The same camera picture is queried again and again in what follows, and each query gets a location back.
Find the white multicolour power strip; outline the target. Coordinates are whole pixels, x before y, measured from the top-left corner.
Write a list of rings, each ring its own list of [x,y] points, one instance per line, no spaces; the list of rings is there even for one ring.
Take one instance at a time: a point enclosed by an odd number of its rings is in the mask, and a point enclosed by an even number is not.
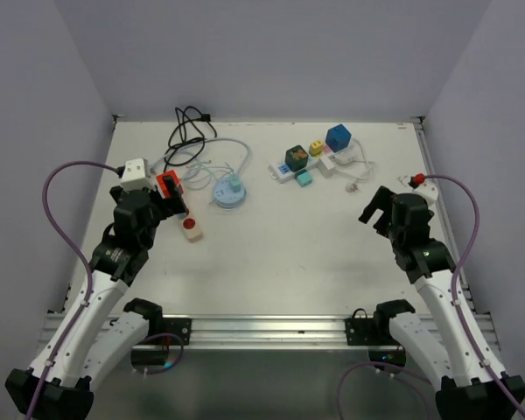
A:
[[[335,165],[335,173],[338,172],[338,166],[339,165],[349,165],[357,160],[358,152],[355,149],[355,142],[353,139],[350,140],[349,145],[339,152],[333,152],[325,143],[323,154],[320,157],[312,157],[309,153],[309,146],[304,148],[305,151],[309,155],[309,159],[307,162],[307,166],[300,171],[311,171],[313,169],[318,169],[317,164],[319,161],[319,158],[323,155],[328,156]],[[278,161],[276,163],[271,163],[269,165],[269,170],[272,175],[272,177],[277,180],[280,184],[284,184],[286,182],[289,182],[293,179],[295,179],[295,174],[297,172],[292,172],[288,166],[285,164],[284,159],[282,161]]]

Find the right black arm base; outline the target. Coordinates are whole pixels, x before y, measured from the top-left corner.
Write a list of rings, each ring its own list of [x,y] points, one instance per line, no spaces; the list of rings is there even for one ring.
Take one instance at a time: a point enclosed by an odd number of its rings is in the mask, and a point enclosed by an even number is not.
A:
[[[344,326],[346,343],[350,347],[365,347],[370,361],[405,367],[406,351],[363,308],[357,308],[345,318]]]

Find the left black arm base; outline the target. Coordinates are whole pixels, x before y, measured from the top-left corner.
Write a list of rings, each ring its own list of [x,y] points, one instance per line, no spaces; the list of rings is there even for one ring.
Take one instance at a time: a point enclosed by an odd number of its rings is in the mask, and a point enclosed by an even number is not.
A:
[[[191,332],[190,318],[161,318],[146,338],[132,348],[132,367],[147,375],[176,367],[190,344]]]

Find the beige red power strip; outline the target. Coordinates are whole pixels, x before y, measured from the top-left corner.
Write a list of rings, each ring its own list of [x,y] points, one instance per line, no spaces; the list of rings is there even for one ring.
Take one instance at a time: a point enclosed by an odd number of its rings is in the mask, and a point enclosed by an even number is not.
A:
[[[203,231],[200,228],[200,224],[190,209],[179,214],[178,219],[182,232],[190,243],[197,242],[203,238]]]

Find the dark green cube adapter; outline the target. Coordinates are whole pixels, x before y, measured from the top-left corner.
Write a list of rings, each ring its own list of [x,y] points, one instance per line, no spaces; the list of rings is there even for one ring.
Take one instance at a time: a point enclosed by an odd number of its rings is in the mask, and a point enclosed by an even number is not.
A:
[[[289,148],[285,152],[284,162],[292,172],[303,170],[307,166],[308,153],[301,145]]]

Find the round light blue socket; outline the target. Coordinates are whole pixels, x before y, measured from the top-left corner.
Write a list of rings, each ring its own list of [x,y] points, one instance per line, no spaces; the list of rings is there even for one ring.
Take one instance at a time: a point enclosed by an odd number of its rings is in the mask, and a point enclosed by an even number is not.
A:
[[[242,183],[239,193],[233,193],[228,186],[228,176],[220,178],[213,187],[213,201],[219,207],[233,209],[240,206],[247,197],[247,190]]]

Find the mint green charger plug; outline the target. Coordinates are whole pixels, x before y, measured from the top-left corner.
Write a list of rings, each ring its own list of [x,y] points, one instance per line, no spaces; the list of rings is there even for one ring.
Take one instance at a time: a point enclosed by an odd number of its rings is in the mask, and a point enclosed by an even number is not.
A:
[[[233,193],[239,193],[242,190],[242,182],[236,175],[229,175],[227,177],[227,182]]]

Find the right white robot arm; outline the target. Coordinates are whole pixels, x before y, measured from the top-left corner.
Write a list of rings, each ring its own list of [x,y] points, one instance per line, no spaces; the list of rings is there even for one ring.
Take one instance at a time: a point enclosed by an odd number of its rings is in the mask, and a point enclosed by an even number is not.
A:
[[[380,186],[359,220],[374,224],[391,244],[397,266],[426,304],[437,334],[421,325],[406,301],[378,304],[372,332],[396,341],[421,368],[435,391],[443,419],[511,419],[525,398],[525,383],[508,374],[488,345],[455,278],[456,264],[444,243],[431,237],[433,198]]]

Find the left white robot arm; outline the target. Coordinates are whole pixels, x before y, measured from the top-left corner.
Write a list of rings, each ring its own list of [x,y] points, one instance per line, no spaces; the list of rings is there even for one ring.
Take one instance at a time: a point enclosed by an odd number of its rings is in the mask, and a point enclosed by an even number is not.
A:
[[[151,187],[115,186],[114,220],[103,231],[82,285],[59,328],[27,369],[5,382],[17,410],[28,419],[84,419],[110,372],[138,344],[183,347],[167,329],[162,308],[134,298],[104,332],[109,314],[148,260],[161,221],[186,213],[176,177],[165,173]]]

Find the red cube adapter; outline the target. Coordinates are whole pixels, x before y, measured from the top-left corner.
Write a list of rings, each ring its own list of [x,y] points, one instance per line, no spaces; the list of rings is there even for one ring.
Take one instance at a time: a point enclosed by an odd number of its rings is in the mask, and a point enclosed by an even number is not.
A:
[[[175,188],[180,194],[184,192],[183,186],[181,185],[177,173],[174,170],[166,171],[156,176],[157,184],[165,198],[170,198],[172,196],[170,189],[165,183],[167,179],[171,179],[172,183],[175,185]]]

